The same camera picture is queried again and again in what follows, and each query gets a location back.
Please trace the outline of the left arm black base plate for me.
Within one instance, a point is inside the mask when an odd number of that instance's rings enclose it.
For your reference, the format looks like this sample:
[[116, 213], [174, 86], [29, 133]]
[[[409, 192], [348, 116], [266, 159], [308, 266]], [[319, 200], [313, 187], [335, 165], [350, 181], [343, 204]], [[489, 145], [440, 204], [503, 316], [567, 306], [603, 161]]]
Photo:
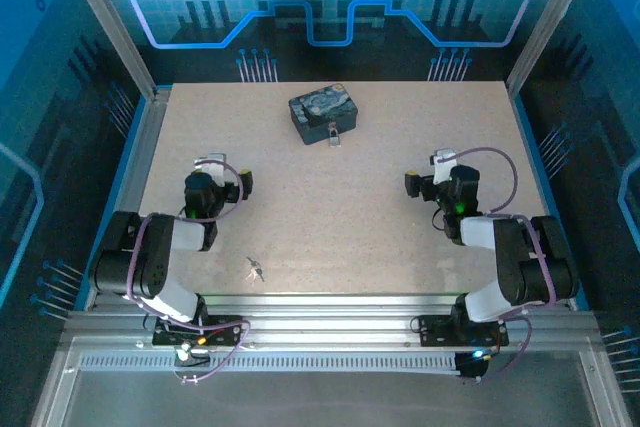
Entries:
[[208, 325], [213, 330], [188, 329], [174, 325], [167, 320], [156, 321], [152, 345], [155, 347], [178, 347], [188, 343], [191, 347], [233, 347], [238, 344], [243, 333], [241, 316], [210, 316]]

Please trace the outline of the black controller box with LED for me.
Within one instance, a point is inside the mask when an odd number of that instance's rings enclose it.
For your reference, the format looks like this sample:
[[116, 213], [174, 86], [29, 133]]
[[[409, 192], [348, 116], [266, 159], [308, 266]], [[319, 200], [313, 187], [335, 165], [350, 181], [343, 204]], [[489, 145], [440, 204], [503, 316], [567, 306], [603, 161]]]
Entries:
[[457, 352], [454, 356], [455, 369], [464, 379], [480, 382], [486, 374], [492, 356], [485, 351]]

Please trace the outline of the aluminium framed clear panel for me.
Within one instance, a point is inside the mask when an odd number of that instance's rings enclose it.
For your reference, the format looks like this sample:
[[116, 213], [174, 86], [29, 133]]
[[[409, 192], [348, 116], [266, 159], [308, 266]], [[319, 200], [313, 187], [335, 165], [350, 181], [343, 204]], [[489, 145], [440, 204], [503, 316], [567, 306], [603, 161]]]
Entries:
[[367, 371], [238, 371], [182, 384], [117, 351], [62, 352], [22, 427], [640, 427], [601, 352], [534, 353], [479, 382]]

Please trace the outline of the aluminium enclosure post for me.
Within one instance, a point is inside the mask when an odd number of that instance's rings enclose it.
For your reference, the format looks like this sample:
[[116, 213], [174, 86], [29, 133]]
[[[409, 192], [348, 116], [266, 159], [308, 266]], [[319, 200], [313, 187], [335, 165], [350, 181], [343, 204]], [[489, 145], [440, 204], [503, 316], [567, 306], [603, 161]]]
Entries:
[[514, 101], [535, 67], [556, 28], [565, 17], [573, 0], [549, 0], [536, 22], [507, 81], [509, 99]]
[[148, 102], [157, 96], [157, 87], [112, 0], [86, 0], [116, 50], [140, 94]]

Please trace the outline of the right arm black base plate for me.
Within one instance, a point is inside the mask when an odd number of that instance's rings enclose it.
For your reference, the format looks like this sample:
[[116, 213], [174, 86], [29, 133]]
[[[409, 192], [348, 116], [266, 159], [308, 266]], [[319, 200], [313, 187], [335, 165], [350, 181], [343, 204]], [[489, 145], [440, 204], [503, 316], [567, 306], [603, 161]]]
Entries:
[[506, 328], [497, 322], [475, 323], [456, 320], [451, 315], [413, 317], [409, 328], [419, 335], [422, 347], [498, 347], [508, 346]]

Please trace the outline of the wide aluminium mounting rail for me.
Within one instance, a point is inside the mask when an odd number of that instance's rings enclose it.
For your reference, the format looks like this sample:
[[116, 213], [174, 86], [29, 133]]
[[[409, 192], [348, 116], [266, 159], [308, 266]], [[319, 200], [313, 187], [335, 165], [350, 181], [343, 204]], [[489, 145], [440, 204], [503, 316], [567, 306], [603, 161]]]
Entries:
[[[237, 315], [251, 324], [248, 344], [258, 349], [365, 346], [398, 348], [418, 345], [415, 334], [420, 315], [443, 316], [456, 301], [453, 295], [208, 295], [212, 315]], [[513, 343], [532, 335], [540, 350], [579, 350], [599, 336], [593, 313], [578, 311], [572, 301], [551, 308], [528, 308], [526, 320], [512, 320], [507, 328]], [[136, 305], [113, 295], [96, 297], [93, 307], [70, 313], [68, 333], [96, 342], [147, 340], [152, 319]]]

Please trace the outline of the starry night print box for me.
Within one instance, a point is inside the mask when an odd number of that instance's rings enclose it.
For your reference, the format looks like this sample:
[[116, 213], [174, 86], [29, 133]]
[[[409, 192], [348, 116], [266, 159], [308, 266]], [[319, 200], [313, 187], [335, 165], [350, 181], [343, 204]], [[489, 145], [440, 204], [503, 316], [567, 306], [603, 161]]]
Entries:
[[346, 88], [334, 83], [291, 98], [291, 120], [305, 145], [328, 141], [328, 124], [335, 122], [339, 136], [357, 125], [358, 108]]

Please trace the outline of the aluminium table side rail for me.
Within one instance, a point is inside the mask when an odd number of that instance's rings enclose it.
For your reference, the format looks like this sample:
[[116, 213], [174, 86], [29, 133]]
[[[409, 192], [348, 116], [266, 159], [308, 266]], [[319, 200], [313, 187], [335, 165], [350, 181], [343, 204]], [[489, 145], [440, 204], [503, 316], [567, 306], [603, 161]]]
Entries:
[[117, 210], [138, 211], [140, 208], [171, 90], [171, 84], [161, 85], [153, 101], [142, 98], [136, 107], [75, 301], [76, 310], [86, 310], [95, 297], [89, 270], [112, 214]]

